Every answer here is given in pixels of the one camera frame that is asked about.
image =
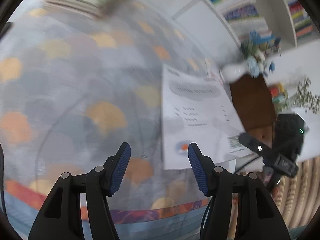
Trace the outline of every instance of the cable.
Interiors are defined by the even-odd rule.
[[[82,102],[82,100],[84,100],[86,97],[88,96],[88,94],[84,94],[82,97],[78,98],[78,100],[76,102],[74,102],[71,106],[69,106],[60,116],[59,118],[55,121],[55,123],[50,127],[50,129],[47,131],[46,135],[44,136],[44,139],[42,140],[39,150],[37,152],[36,155],[36,163],[35,163],[35,181],[36,181],[36,192],[38,192],[38,161],[40,158],[40,154],[42,152],[42,149],[45,145],[45,143],[47,142],[47,139],[49,138],[49,136],[51,135],[53,129],[55,128],[55,126],[67,115],[69,114],[69,112],[74,109],[78,104],[80,104]]]
[[[4,154],[3,154],[3,149],[1,144],[0,144],[0,195],[1,195],[2,211],[5,217],[8,219],[7,211],[5,209],[5,203],[4,203]]]
[[[210,199],[210,201],[209,201],[209,203],[208,203],[208,205],[207,205],[207,207],[206,207],[206,209],[205,209],[205,211],[204,211],[203,217],[202,217],[201,226],[200,226],[200,239],[201,239],[202,230],[203,230],[203,227],[204,227],[204,220],[205,220],[205,217],[206,217],[206,215],[207,215],[207,212],[208,212],[208,210],[209,210],[209,208],[210,208],[211,201],[212,201],[212,199]]]
[[[236,169],[235,172],[233,174],[238,173],[239,171],[241,171],[244,167],[246,167],[247,165],[249,165],[250,163],[252,163],[253,161],[255,161],[256,159],[260,158],[261,156],[257,156],[254,157],[253,159],[249,160],[247,163],[243,164],[240,168]]]

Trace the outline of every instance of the metal screw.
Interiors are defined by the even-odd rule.
[[[97,166],[97,167],[94,168],[94,170],[95,170],[96,172],[103,171],[103,166]]]
[[[68,172],[64,172],[61,174],[61,178],[66,179],[67,177],[69,177],[69,173]]]
[[[250,172],[249,173],[249,178],[250,179],[256,179],[257,178],[257,174],[253,173],[253,172]]]
[[[215,166],[214,171],[218,172],[218,173],[221,173],[221,172],[223,172],[223,168],[220,167],[220,166]]]

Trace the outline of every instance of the person's finger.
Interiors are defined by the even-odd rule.
[[[262,178],[263,178],[263,172],[262,171],[257,171],[256,172],[256,175],[259,177],[259,179],[261,179],[262,181]]]
[[[275,200],[278,197],[279,192],[280,192],[279,187],[274,187],[272,189],[271,196],[272,196],[273,200]]]

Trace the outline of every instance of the bookshelf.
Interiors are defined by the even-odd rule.
[[[285,0],[256,0],[259,15],[265,17],[270,30],[281,37],[281,50],[295,48],[297,39],[289,7]]]
[[[219,66],[235,62],[241,57],[237,35],[210,0],[141,1],[177,24],[184,33],[200,44]],[[256,0],[255,6],[273,34],[281,37],[282,52],[320,39],[320,34],[314,31],[297,41],[286,0]]]
[[[230,25],[226,20],[224,20],[222,15],[217,12],[210,0],[204,1],[206,1],[207,5],[212,8],[212,11],[215,12],[218,17],[221,17],[223,24],[230,30]],[[256,0],[255,6],[259,15],[266,19],[266,22],[273,34],[281,37],[282,51],[294,49],[305,43],[320,39],[320,33],[314,26],[314,30],[310,35],[297,40],[290,9],[286,0]]]

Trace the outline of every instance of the barcode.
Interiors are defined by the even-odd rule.
[[[242,144],[239,143],[239,136],[228,137],[229,144],[231,149],[242,147]]]

